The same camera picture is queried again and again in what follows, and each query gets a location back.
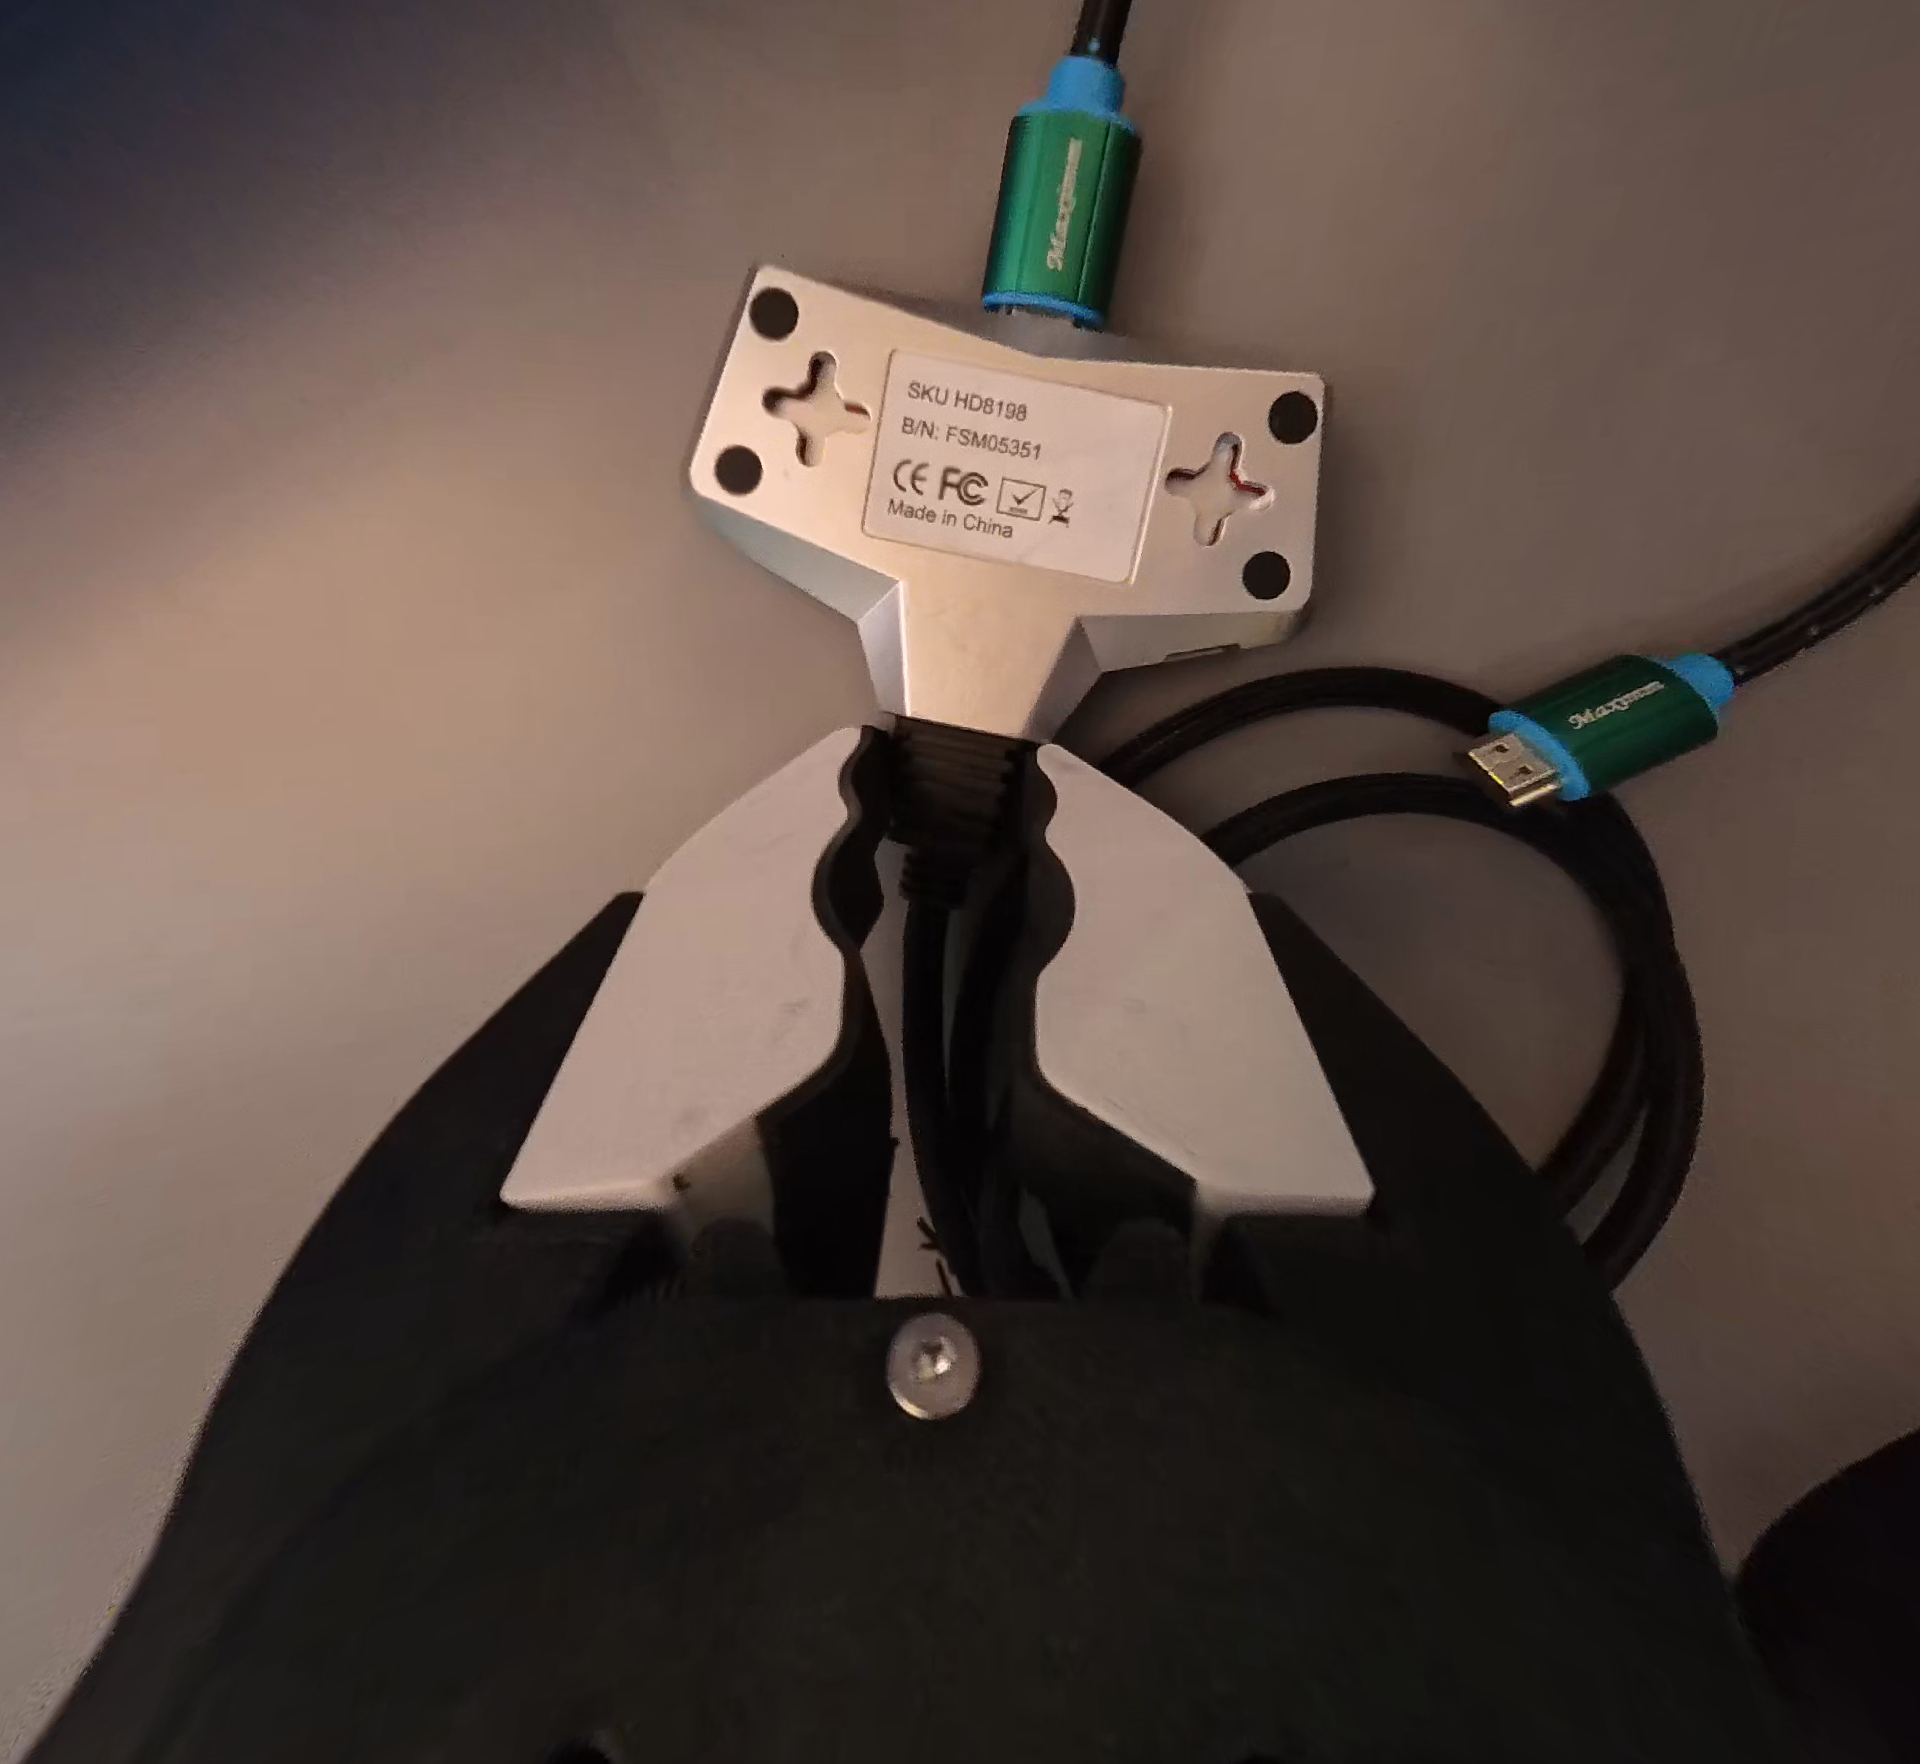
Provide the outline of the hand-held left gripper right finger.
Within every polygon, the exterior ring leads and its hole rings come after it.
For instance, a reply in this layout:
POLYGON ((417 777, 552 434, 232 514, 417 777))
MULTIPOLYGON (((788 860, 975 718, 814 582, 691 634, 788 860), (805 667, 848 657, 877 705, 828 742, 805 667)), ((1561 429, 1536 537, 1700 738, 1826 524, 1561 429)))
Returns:
POLYGON ((1369 1178, 1242 879, 1179 821, 1042 742, 1065 939, 1037 987, 1042 1082, 1170 1164, 1200 1218, 1357 1218, 1369 1178))

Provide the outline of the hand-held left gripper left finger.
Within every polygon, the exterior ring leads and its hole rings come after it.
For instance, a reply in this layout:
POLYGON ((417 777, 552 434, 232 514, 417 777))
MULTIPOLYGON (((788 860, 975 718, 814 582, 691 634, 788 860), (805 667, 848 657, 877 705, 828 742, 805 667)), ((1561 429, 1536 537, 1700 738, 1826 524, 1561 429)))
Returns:
POLYGON ((658 868, 506 1207, 882 1207, 895 1073, 861 1050, 871 860, 852 853, 852 915, 824 899, 871 748, 877 727, 828 727, 658 868))

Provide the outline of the silver hdmi switch hub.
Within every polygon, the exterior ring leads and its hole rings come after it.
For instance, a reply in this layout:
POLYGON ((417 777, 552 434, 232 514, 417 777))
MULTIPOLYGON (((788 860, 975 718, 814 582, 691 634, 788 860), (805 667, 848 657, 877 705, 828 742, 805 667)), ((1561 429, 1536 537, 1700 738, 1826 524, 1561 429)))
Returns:
POLYGON ((1303 620, 1325 429, 1321 370, 760 265, 691 495, 861 628, 882 718, 1042 742, 1113 667, 1303 620))

